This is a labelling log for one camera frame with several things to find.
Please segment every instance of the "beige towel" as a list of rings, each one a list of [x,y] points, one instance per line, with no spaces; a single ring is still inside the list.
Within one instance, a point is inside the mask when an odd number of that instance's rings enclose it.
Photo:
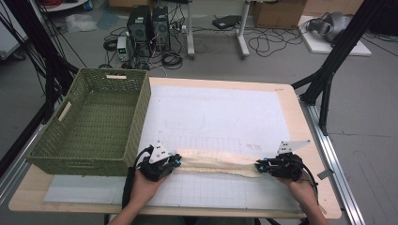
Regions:
[[[260,177],[255,169],[256,157],[243,156],[229,152],[178,149],[182,156],[181,166],[175,169],[177,173],[231,173],[247,177]]]

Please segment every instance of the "metal table leg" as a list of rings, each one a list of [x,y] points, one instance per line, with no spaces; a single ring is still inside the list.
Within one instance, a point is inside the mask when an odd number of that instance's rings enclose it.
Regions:
[[[187,48],[188,57],[193,59],[195,57],[195,48],[193,47],[193,33],[192,33],[192,0],[188,0],[188,32],[187,32]]]
[[[240,49],[242,50],[242,59],[250,55],[248,46],[246,45],[246,41],[243,36],[246,20],[248,19],[249,7],[250,1],[245,1],[242,11],[242,23],[240,24],[240,29],[237,30],[237,41],[239,42]]]

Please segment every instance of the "desktop computer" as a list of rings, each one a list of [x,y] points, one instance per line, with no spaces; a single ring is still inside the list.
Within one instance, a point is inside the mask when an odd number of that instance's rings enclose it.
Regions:
[[[156,50],[170,51],[170,31],[167,7],[154,7],[152,22],[156,39]]]
[[[149,6],[133,6],[127,22],[133,50],[141,57],[152,56],[155,49],[153,23]]]

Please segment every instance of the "green wicker basket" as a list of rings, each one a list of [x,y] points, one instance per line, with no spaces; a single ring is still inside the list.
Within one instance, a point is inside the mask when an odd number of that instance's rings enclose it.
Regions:
[[[150,94],[146,71],[82,68],[27,160],[49,174],[126,175]]]

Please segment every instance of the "human hand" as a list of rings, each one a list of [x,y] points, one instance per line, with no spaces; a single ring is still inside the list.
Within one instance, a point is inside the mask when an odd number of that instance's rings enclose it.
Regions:
[[[135,171],[130,201],[109,225],[131,224],[141,209],[155,196],[159,186],[166,178],[167,176],[158,182],[153,182],[147,180],[140,171]]]
[[[307,215],[310,224],[328,224],[328,221],[319,209],[314,188],[305,173],[301,175],[298,181],[279,177],[277,179],[289,188],[293,197],[299,203],[301,210]]]
[[[146,205],[155,196],[156,191],[161,184],[163,184],[166,178],[167,176],[163,177],[158,182],[153,182],[146,179],[141,171],[136,171],[129,203],[134,203],[138,206],[144,207],[144,205]]]
[[[311,185],[311,181],[304,174],[298,181],[280,177],[277,177],[277,179],[289,188],[290,193],[292,193],[298,203],[317,205],[314,188]]]

